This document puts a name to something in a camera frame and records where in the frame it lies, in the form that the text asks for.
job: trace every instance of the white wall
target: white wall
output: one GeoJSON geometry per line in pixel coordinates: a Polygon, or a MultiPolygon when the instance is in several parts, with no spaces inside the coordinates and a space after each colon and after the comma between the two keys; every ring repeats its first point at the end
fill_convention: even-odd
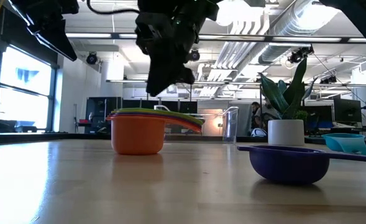
{"type": "Polygon", "coordinates": [[[108,83],[106,80],[110,76],[109,73],[113,72],[113,69],[110,69],[109,62],[103,62],[101,65],[101,96],[106,97],[121,97],[123,92],[123,84],[122,83],[108,83]]]}
{"type": "Polygon", "coordinates": [[[59,56],[58,64],[53,128],[74,133],[74,104],[77,119],[85,119],[87,98],[101,95],[101,74],[79,59],[59,56]]]}
{"type": "Polygon", "coordinates": [[[223,109],[226,110],[229,107],[228,101],[222,100],[199,100],[198,109],[223,109]]]}

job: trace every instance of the white pot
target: white pot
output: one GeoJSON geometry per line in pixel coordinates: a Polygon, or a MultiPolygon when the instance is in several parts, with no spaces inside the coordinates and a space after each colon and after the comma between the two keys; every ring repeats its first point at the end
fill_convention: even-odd
{"type": "Polygon", "coordinates": [[[268,143],[279,146],[304,146],[303,120],[269,121],[268,143]]]}

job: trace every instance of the black cable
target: black cable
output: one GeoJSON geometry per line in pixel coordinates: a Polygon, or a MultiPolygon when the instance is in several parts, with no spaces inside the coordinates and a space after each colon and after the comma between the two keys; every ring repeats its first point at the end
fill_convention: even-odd
{"type": "Polygon", "coordinates": [[[99,14],[99,15],[113,15],[113,14],[120,14],[120,13],[126,13],[126,12],[134,12],[137,14],[140,14],[140,11],[137,9],[116,9],[116,10],[112,10],[112,11],[98,11],[93,9],[93,7],[91,7],[90,4],[90,0],[86,0],[86,4],[88,5],[88,8],[90,9],[90,11],[99,14]]]}

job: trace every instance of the camera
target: camera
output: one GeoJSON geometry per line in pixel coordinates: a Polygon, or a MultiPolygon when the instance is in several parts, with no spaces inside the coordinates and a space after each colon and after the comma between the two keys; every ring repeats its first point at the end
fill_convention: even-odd
{"type": "Polygon", "coordinates": [[[311,47],[300,47],[299,50],[292,51],[292,55],[288,57],[290,63],[300,63],[302,59],[308,57],[314,53],[313,46],[311,47]]]}
{"type": "Polygon", "coordinates": [[[200,58],[201,55],[199,54],[198,49],[193,49],[190,54],[187,55],[186,62],[197,62],[200,58]]]}
{"type": "Polygon", "coordinates": [[[95,65],[98,62],[97,52],[90,52],[88,58],[86,58],[86,62],[89,65],[95,65]]]}

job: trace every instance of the fluorescent light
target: fluorescent light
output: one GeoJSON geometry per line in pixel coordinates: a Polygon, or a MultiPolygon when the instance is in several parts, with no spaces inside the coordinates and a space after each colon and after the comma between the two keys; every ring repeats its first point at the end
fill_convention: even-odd
{"type": "Polygon", "coordinates": [[[66,33],[68,38],[111,38],[111,34],[66,33]]]}
{"type": "Polygon", "coordinates": [[[265,37],[256,35],[212,35],[202,34],[199,35],[200,40],[224,40],[224,41],[263,41],[265,37]]]}
{"type": "Polygon", "coordinates": [[[301,43],[269,43],[269,46],[277,47],[311,47],[311,44],[301,44],[301,43]]]}
{"type": "Polygon", "coordinates": [[[204,84],[204,85],[224,85],[225,82],[194,82],[194,84],[204,84]]]}
{"type": "Polygon", "coordinates": [[[366,43],[366,38],[350,38],[349,43],[366,43]]]}
{"type": "Polygon", "coordinates": [[[146,83],[145,80],[107,80],[107,82],[113,83],[146,83]]]}
{"type": "Polygon", "coordinates": [[[340,42],[338,37],[274,37],[273,41],[292,41],[292,42],[340,42]]]}
{"type": "Polygon", "coordinates": [[[232,82],[230,85],[246,85],[246,86],[259,86],[260,83],[247,83],[247,82],[232,82]]]}
{"type": "Polygon", "coordinates": [[[137,34],[119,34],[121,39],[136,39],[137,34]]]}

